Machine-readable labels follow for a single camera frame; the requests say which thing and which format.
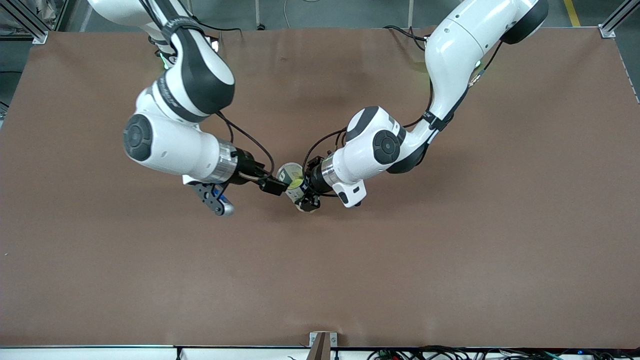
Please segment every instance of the gray floor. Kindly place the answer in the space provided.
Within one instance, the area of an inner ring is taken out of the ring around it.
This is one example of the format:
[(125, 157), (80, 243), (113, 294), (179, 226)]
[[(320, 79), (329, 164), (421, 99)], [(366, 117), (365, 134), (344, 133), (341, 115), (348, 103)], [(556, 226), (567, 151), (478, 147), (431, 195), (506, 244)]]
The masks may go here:
[[(194, 14), (204, 23), (221, 28), (255, 29), (254, 0), (192, 0)], [(622, 0), (573, 0), (581, 26), (596, 26)], [(267, 29), (287, 27), (283, 14), (285, 0), (262, 0), (260, 21)], [(549, 0), (550, 12), (545, 26), (572, 25), (564, 0)], [(418, 0), (415, 2), (413, 26), (438, 24), (458, 0)], [(139, 31), (113, 24), (95, 13), (86, 0), (77, 0), (65, 31)], [(408, 0), (287, 0), (287, 17), (292, 28), (343, 27), (381, 28), (385, 25), (406, 27)], [(616, 30), (616, 43), (631, 80), (640, 86), (640, 11), (632, 14)], [(0, 70), (22, 70), (29, 42), (0, 41)], [(0, 74), (0, 101), (10, 103), (19, 74)]]

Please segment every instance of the metal post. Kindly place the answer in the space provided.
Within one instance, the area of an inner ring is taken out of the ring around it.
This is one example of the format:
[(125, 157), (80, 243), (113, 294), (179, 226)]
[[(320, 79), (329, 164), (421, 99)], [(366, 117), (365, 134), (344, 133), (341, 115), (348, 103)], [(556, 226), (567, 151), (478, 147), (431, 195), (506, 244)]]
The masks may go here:
[(264, 30), (264, 25), (260, 22), (260, 0), (255, 0), (255, 27), (258, 30)]
[(36, 14), (24, 6), (20, 0), (0, 0), (0, 8), (5, 9), (22, 27), (33, 35), (34, 44), (44, 44), (51, 30)]
[(598, 27), (603, 38), (614, 38), (613, 32), (640, 5), (640, 0), (626, 0)]
[(413, 26), (413, 0), (409, 0), (409, 21), (407, 21), (407, 28)]

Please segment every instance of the yellow floor line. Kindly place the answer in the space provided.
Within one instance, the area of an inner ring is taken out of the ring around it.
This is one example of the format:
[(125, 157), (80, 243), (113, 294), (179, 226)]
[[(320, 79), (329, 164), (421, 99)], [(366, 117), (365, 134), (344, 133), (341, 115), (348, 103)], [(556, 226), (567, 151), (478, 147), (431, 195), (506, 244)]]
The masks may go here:
[(578, 20), (578, 14), (575, 13), (575, 7), (573, 7), (573, 1), (564, 0), (564, 7), (566, 7), (566, 12), (569, 14), (569, 19), (571, 20), (571, 26), (580, 26), (580, 20)]

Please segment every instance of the brown paper mat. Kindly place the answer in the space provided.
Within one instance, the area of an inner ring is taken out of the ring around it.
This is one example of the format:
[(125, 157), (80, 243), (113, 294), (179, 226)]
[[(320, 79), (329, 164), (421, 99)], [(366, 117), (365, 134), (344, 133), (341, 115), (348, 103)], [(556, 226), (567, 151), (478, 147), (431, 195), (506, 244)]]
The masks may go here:
[[(226, 115), (278, 166), (364, 106), (406, 124), (427, 103), (422, 54), (387, 30), (223, 40)], [(247, 185), (218, 218), (127, 159), (123, 126), (159, 71), (142, 33), (32, 49), (0, 131), (3, 345), (638, 345), (640, 109), (597, 29), (503, 47), (420, 167), (315, 215)]]

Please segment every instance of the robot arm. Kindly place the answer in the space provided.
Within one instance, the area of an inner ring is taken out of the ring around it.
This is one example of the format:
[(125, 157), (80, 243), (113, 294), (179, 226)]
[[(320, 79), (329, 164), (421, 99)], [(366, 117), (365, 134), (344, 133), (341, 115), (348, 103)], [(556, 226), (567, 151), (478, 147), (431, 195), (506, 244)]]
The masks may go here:
[(232, 102), (235, 79), (180, 1), (92, 1), (109, 20), (151, 29), (150, 36), (166, 40), (177, 55), (175, 65), (139, 94), (124, 129), (127, 155), (140, 165), (182, 176), (217, 215), (233, 213), (222, 195), (230, 183), (253, 181), (280, 195), (287, 185), (264, 171), (249, 152), (200, 130), (201, 121)]
[(383, 171), (411, 170), (434, 137), (453, 118), (467, 94), (476, 62), (499, 40), (515, 44), (547, 17), (547, 0), (465, 0), (438, 25), (425, 46), (433, 104), (413, 131), (379, 106), (360, 110), (349, 122), (346, 144), (307, 172), (317, 193), (331, 190), (347, 208), (367, 195), (364, 180)]

